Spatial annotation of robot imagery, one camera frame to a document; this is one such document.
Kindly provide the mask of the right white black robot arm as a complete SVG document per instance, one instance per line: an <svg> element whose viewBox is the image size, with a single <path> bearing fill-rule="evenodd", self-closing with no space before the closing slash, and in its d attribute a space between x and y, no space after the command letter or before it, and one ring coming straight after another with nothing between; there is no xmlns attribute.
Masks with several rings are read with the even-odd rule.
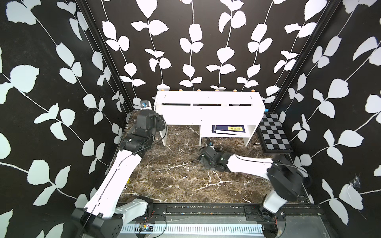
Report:
<svg viewBox="0 0 381 238"><path fill-rule="evenodd" d="M270 181L273 189L262 201L258 214L264 220L272 219L287 202L296 202L304 181L304 172L293 166L283 155L274 158L250 158L224 152L207 146L200 149L199 160L208 169L219 172L244 173Z"/></svg>

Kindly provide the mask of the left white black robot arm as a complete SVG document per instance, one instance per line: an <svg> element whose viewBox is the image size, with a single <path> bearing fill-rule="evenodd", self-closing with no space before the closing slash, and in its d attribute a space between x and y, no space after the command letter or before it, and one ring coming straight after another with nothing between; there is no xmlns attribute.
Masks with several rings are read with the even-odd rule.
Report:
<svg viewBox="0 0 381 238"><path fill-rule="evenodd" d="M76 208L71 215L78 227L78 238L116 238L123 225L153 215L153 201L144 196L117 205L131 174L154 145L156 133L167 127L163 116L152 109L149 100L141 101L140 107L136 124L121 140L114 163L101 186L84 208Z"/></svg>

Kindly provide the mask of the grey microfibre cloth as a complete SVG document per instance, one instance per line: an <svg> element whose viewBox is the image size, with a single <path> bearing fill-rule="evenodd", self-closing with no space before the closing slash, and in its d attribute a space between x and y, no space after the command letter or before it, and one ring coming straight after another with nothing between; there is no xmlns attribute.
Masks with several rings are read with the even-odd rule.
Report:
<svg viewBox="0 0 381 238"><path fill-rule="evenodd" d="M212 143L212 141L209 141L209 142L207 143L207 147L206 147L206 149L208 149L209 151L215 151L215 150L214 150L214 144Z"/></svg>

